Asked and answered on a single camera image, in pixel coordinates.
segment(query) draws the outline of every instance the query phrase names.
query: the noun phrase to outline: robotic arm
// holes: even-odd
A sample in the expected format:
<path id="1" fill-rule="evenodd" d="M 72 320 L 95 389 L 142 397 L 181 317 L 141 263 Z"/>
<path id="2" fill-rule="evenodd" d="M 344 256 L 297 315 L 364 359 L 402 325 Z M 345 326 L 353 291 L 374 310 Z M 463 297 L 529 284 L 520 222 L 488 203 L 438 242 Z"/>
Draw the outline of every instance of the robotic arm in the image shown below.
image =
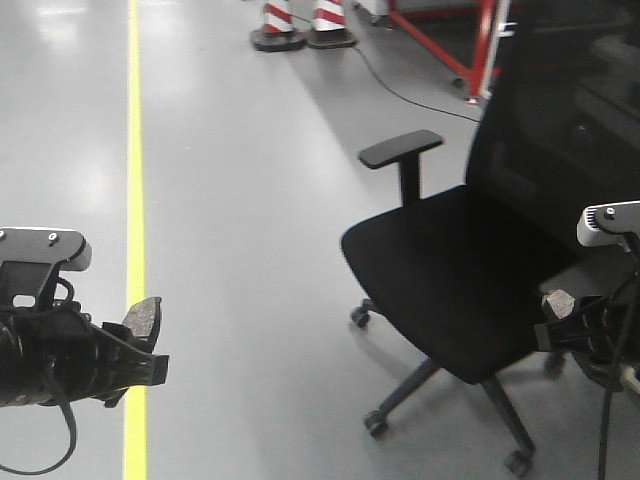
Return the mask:
<path id="1" fill-rule="evenodd" d="M 563 315 L 558 315 L 557 309 L 554 311 L 547 297 L 543 310 L 550 321 L 535 325 L 538 349 L 572 352 L 585 374 L 606 386 L 621 342 L 623 363 L 633 368 L 640 365 L 640 322 L 635 313 L 640 271 L 640 201 L 585 208 L 577 225 L 577 238 L 586 247 L 618 245 L 631 255 L 633 262 L 628 258 L 621 261 L 621 255 L 603 257 L 605 260 L 586 274 L 584 269 L 580 271 L 583 277 L 608 277 L 607 282 L 592 286 L 586 295 L 571 294 L 578 298 L 572 299 L 573 305 Z"/>
<path id="2" fill-rule="evenodd" d="M 122 324 L 97 327 L 74 300 L 61 271 L 82 271 L 91 247 L 78 232 L 60 229 L 0 229 L 0 406 L 58 405 L 73 453 L 76 426 L 69 403 L 95 398 L 115 407 L 128 387 L 165 382 L 169 357 L 153 355 L 160 330 L 160 298 L 131 307 Z M 66 290 L 57 299 L 56 289 Z"/>

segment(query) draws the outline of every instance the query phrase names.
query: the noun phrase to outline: gray floor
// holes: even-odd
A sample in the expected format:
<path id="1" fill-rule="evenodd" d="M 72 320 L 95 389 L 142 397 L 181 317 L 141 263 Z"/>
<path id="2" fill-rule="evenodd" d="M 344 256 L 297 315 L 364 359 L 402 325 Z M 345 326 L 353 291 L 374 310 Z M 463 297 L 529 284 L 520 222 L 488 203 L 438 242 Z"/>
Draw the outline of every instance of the gray floor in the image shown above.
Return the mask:
<path id="1" fill-rule="evenodd" d="M 395 172 L 365 170 L 359 149 L 438 131 L 433 193 L 461 181 L 475 125 L 391 96 L 351 50 L 254 51 L 260 7 L 140 0 L 148 293 L 164 298 L 157 349 L 171 354 L 168 383 L 149 393 L 149 477 L 511 478 L 512 441 L 484 393 L 444 373 L 369 438 L 362 415 L 422 356 L 382 318 L 350 327 L 362 294 L 338 247 L 398 202 Z M 308 18 L 312 2 L 293 7 Z M 347 14 L 390 85 L 480 116 L 406 35 Z M 96 321 L 125 302 L 126 22 L 124 1 L 0 3 L 3 223 L 85 233 L 93 265 L 72 280 Z M 574 365 L 545 379 L 542 359 L 501 375 L 539 447 L 528 478 L 595 478 L 601 390 Z M 78 452 L 47 478 L 118 478 L 122 409 L 76 411 Z M 0 461 L 41 465 L 64 449 L 57 412 L 1 413 Z M 613 420 L 610 478 L 637 478 L 638 410 L 619 396 Z"/>

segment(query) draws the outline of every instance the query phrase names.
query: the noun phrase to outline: black office chair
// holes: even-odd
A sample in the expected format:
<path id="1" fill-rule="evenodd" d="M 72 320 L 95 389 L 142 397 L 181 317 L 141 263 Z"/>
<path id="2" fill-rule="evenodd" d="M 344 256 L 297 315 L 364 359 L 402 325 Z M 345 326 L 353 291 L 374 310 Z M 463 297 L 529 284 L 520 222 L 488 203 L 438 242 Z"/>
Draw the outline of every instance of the black office chair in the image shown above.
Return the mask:
<path id="1" fill-rule="evenodd" d="M 380 313 L 427 355 L 365 417 L 372 436 L 443 368 L 483 386 L 518 443 L 507 466 L 528 471 L 534 444 L 496 373 L 536 350 L 541 282 L 588 253 L 576 241 L 582 210 L 640 198 L 638 3 L 519 3 L 464 185 L 420 199 L 420 153 L 443 143 L 429 131 L 360 153 L 371 169 L 398 164 L 402 207 L 342 238 L 369 296 L 352 319 L 364 327 Z"/>

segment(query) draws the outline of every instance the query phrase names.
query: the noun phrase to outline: chair leg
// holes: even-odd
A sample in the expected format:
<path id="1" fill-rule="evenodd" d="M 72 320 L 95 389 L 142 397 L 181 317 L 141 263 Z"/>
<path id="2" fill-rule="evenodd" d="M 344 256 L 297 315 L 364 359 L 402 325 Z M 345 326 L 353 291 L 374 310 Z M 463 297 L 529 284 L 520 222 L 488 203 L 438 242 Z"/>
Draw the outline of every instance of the chair leg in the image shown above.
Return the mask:
<path id="1" fill-rule="evenodd" d="M 429 380 L 440 366 L 427 358 L 415 369 L 378 407 L 364 418 L 364 425 L 372 437 L 377 437 L 387 430 L 387 416 L 409 395 L 415 392 L 424 382 Z"/>
<path id="2" fill-rule="evenodd" d="M 369 323 L 369 319 L 371 318 L 369 312 L 379 313 L 382 315 L 382 312 L 376 307 L 376 305 L 368 298 L 362 300 L 362 304 L 359 307 L 354 308 L 351 311 L 351 320 L 358 327 L 364 328 L 367 323 Z"/>
<path id="3" fill-rule="evenodd" d="M 522 478 L 531 468 L 531 458 L 535 452 L 535 445 L 533 440 L 527 433 L 527 429 L 522 424 L 518 413 L 513 407 L 509 397 L 500 385 L 500 382 L 495 376 L 490 377 L 488 380 L 482 382 L 487 395 L 491 399 L 491 402 L 498 410 L 500 417 L 506 423 L 509 431 L 518 443 L 518 450 L 509 455 L 505 461 L 505 465 L 511 470 L 518 478 Z"/>

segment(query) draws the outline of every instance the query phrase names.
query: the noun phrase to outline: red and white traffic cone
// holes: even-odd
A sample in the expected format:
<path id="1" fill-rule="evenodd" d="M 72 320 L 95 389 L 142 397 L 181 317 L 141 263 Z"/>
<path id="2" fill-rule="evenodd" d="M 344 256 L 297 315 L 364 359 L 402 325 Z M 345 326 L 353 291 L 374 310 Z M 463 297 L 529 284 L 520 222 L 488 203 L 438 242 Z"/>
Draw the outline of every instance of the red and white traffic cone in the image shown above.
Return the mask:
<path id="1" fill-rule="evenodd" d="M 312 48 L 353 47 L 358 40 L 344 25 L 343 0 L 316 0 L 307 44 Z"/>
<path id="2" fill-rule="evenodd" d="M 289 0 L 267 0 L 264 24 L 251 32 L 251 43 L 263 52 L 286 52 L 304 47 L 304 35 L 293 28 Z"/>

